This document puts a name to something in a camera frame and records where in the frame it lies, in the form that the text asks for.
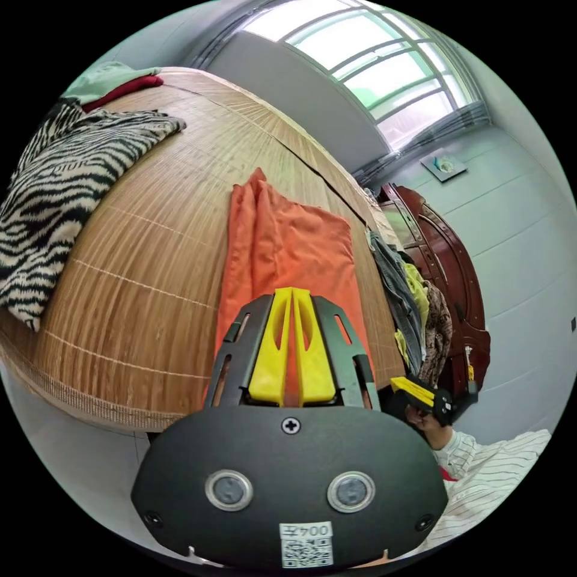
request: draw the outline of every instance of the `mint green cloth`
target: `mint green cloth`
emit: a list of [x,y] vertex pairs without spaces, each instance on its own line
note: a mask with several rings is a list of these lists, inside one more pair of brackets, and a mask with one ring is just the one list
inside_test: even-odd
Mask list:
[[63,98],[77,98],[80,105],[89,104],[100,100],[115,88],[141,78],[143,76],[156,75],[160,68],[147,68],[145,70],[132,70],[121,62],[103,62],[94,64],[85,70],[62,95]]

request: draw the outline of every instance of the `black device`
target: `black device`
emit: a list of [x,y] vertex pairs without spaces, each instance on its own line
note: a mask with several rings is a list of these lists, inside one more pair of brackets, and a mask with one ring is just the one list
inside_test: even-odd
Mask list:
[[[275,373],[285,359],[278,329],[292,300],[297,408],[283,406],[284,389],[270,386],[284,375]],[[307,367],[316,371],[308,382]],[[171,551],[286,575],[327,575],[386,549],[389,558],[405,554],[447,505],[429,446],[381,412],[368,356],[343,310],[291,288],[240,312],[216,357],[204,409],[154,440],[131,498]]]

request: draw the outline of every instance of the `striped shirt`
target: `striped shirt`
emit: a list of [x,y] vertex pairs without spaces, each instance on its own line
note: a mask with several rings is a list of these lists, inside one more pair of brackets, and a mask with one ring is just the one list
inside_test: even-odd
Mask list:
[[486,519],[523,480],[550,438],[541,430],[483,446],[471,435],[453,432],[445,448],[433,451],[439,466],[455,479],[445,481],[447,508],[425,541],[396,559],[442,545]]

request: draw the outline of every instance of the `orange cloth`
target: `orange cloth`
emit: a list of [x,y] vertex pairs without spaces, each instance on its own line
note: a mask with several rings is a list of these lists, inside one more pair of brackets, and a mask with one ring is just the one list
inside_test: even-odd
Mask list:
[[[257,168],[244,186],[233,188],[215,354],[240,309],[282,287],[307,289],[341,307],[370,359],[349,224],[284,198]],[[285,390],[287,406],[297,406],[292,334]]]

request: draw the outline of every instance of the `qr code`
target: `qr code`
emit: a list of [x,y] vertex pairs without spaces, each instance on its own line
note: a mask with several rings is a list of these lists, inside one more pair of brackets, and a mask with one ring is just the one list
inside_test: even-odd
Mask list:
[[283,539],[282,566],[305,569],[332,565],[331,539]]

